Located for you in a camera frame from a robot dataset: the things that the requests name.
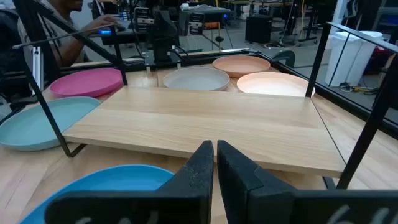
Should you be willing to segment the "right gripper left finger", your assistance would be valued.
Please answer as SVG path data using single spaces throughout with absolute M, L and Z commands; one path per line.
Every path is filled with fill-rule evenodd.
M 209 223 L 214 149 L 203 141 L 180 170 L 153 191 L 77 191 L 45 209 L 46 223 Z

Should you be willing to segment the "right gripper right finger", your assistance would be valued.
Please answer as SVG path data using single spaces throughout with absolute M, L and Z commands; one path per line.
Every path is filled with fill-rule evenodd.
M 397 223 L 395 190 L 299 190 L 224 140 L 217 166 L 229 223 Z

